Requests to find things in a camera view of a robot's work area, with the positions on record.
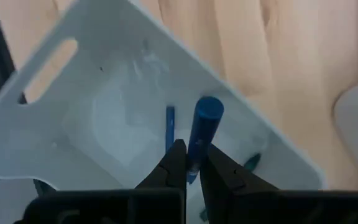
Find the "blue marker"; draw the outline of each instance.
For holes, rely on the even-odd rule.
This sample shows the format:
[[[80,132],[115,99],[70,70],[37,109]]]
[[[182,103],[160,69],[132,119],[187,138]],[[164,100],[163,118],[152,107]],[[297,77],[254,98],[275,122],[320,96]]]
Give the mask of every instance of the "blue marker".
[[[187,151],[190,161],[187,181],[190,184],[196,179],[201,163],[207,156],[209,145],[219,126],[223,111],[222,102],[212,96],[202,97],[196,104]]]
[[[165,153],[171,148],[175,138],[175,108],[173,106],[167,106],[166,118]]]

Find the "plastic bin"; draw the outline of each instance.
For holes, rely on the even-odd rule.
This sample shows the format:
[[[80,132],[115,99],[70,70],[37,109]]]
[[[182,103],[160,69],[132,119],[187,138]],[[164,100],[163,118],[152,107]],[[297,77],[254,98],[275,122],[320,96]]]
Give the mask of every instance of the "plastic bin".
[[[54,50],[77,51],[42,97],[20,105],[24,88]],[[256,152],[255,173],[281,189],[325,188],[323,173],[247,100],[126,0],[80,0],[0,91],[0,178],[35,178],[59,190],[137,185],[165,153],[165,107],[176,107],[186,142],[196,101],[219,98],[225,114],[214,139],[240,164]],[[200,180],[188,187],[198,219]]]

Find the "blue marker cap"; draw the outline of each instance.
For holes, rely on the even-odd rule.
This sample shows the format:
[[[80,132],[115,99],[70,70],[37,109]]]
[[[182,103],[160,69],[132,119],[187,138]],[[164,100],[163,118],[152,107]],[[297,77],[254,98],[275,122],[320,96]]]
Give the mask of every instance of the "blue marker cap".
[[[202,97],[196,104],[187,152],[190,160],[187,181],[190,184],[196,179],[201,163],[207,156],[223,112],[222,102],[212,96]]]

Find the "teal object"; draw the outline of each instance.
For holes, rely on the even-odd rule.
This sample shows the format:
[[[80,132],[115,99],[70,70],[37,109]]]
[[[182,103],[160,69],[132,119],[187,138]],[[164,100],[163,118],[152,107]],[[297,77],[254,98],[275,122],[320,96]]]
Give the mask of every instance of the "teal object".
[[[243,165],[244,168],[246,170],[249,170],[251,172],[253,172],[256,167],[258,166],[258,163],[260,161],[260,158],[262,157],[261,153],[256,153],[254,154],[251,158],[249,158],[247,160],[247,162]],[[208,214],[206,212],[206,209],[204,208],[204,210],[200,213],[200,219],[203,221],[203,222],[206,222],[208,221]]]

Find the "wooden surface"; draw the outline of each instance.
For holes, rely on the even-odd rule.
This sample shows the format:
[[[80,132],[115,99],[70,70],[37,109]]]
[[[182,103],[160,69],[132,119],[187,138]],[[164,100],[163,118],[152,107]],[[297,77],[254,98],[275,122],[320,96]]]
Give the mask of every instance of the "wooden surface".
[[[18,67],[70,1],[0,0]],[[322,167],[332,189],[358,189],[332,121],[338,96],[358,83],[358,0],[139,1]]]

